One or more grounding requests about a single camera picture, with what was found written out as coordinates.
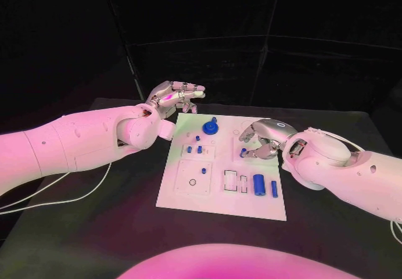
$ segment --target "robotic hand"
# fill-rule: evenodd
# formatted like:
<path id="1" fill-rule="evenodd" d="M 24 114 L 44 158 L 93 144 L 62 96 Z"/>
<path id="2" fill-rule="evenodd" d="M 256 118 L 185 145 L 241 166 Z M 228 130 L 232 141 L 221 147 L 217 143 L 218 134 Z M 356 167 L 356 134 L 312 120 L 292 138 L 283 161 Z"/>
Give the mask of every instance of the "robotic hand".
<path id="1" fill-rule="evenodd" d="M 198 107 L 205 87 L 163 82 L 137 106 L 62 116 L 47 125 L 0 135 L 0 195 L 44 176 L 94 169 L 147 149 L 158 136 L 170 140 L 175 124 L 165 120 L 176 108 Z"/>
<path id="2" fill-rule="evenodd" d="M 307 188 L 328 188 L 348 203 L 402 223 L 402 160 L 365 151 L 341 136 L 309 128 L 299 133 L 286 123 L 263 119 L 251 124 L 240 141 L 258 135 L 263 147 L 243 157 L 273 159 L 283 151 L 283 169 Z M 352 152 L 345 143 L 358 151 Z"/>

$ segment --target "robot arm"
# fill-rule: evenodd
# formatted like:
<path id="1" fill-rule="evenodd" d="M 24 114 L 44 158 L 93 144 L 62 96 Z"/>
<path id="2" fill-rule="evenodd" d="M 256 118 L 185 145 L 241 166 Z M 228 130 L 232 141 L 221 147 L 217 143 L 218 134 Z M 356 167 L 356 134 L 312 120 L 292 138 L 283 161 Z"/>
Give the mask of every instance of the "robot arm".
<path id="1" fill-rule="evenodd" d="M 377 216 L 402 223 L 402 160 L 365 151 L 352 152 L 341 136 L 309 128 L 299 133 L 274 119 L 257 121 L 240 140 L 260 136 L 263 147 L 244 157 L 271 159 L 283 150 L 283 169 L 303 186 L 328 188 L 352 205 Z"/>
<path id="2" fill-rule="evenodd" d="M 44 176 L 94 169 L 147 149 L 158 136 L 172 140 L 176 108 L 198 112 L 192 98 L 205 87 L 163 82 L 137 106 L 74 113 L 47 125 L 0 135 L 0 195 Z"/>

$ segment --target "table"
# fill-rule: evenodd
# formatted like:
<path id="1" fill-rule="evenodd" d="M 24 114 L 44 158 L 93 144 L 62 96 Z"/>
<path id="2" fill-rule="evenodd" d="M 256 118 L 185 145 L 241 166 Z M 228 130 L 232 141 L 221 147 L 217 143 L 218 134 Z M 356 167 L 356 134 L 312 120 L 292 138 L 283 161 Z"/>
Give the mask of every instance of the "table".
<path id="1" fill-rule="evenodd" d="M 100 98 L 93 109 L 137 103 Z M 199 112 L 271 117 L 300 131 L 309 126 L 322 128 L 368 150 L 391 153 L 364 112 L 225 105 L 199 105 Z M 0 278 L 116 278 L 149 257 L 207 243 L 271 248 L 364 278 L 401 278 L 402 247 L 390 222 L 341 201 L 326 189 L 307 189 L 283 170 L 287 222 L 158 208 L 169 146 L 159 138 L 147 150 L 113 163 L 100 189 L 85 199 L 24 212 L 0 250 Z M 106 170 L 107 166 L 71 173 L 31 204 L 83 196 Z M 42 187 L 60 176 L 48 177 Z"/>

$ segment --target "white pegboard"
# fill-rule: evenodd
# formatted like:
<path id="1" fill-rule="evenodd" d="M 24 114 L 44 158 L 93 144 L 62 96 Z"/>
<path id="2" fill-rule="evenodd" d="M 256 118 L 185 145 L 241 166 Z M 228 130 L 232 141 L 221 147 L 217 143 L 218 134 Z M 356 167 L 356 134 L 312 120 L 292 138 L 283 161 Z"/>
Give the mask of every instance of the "white pegboard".
<path id="1" fill-rule="evenodd" d="M 215 135 L 207 135 L 202 126 L 214 116 L 219 131 Z M 240 156 L 243 148 L 251 150 L 261 146 L 257 136 L 248 143 L 238 140 L 245 128 L 260 119 L 179 114 L 158 207 L 287 220 L 277 158 L 261 160 Z M 198 146 L 202 146 L 202 153 L 198 153 Z M 231 186 L 237 191 L 225 190 L 225 171 L 235 171 L 235 176 L 231 172 L 227 181 L 237 183 L 237 187 Z M 264 175 L 266 196 L 254 193 L 254 174 Z M 273 197 L 273 180 L 277 181 L 279 198 Z"/>

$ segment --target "blue object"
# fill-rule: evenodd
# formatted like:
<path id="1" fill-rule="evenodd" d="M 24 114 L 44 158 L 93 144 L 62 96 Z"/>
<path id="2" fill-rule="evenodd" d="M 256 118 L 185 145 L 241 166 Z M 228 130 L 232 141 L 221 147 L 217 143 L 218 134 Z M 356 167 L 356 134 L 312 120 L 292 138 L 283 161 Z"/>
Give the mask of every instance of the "blue object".
<path id="1" fill-rule="evenodd" d="M 273 187 L 273 197 L 277 198 L 279 197 L 279 189 L 277 189 L 277 181 L 273 180 L 271 182 L 271 187 Z"/>
<path id="2" fill-rule="evenodd" d="M 218 124 L 217 124 L 217 117 L 212 117 L 212 121 L 207 122 L 204 124 L 204 132 L 207 135 L 214 135 L 218 133 Z"/>
<path id="3" fill-rule="evenodd" d="M 247 149 L 245 149 L 245 148 L 241 149 L 241 157 L 243 157 L 244 152 L 247 152 Z"/>
<path id="4" fill-rule="evenodd" d="M 254 175 L 254 194 L 257 196 L 266 196 L 266 183 L 264 183 L 264 175 Z"/>

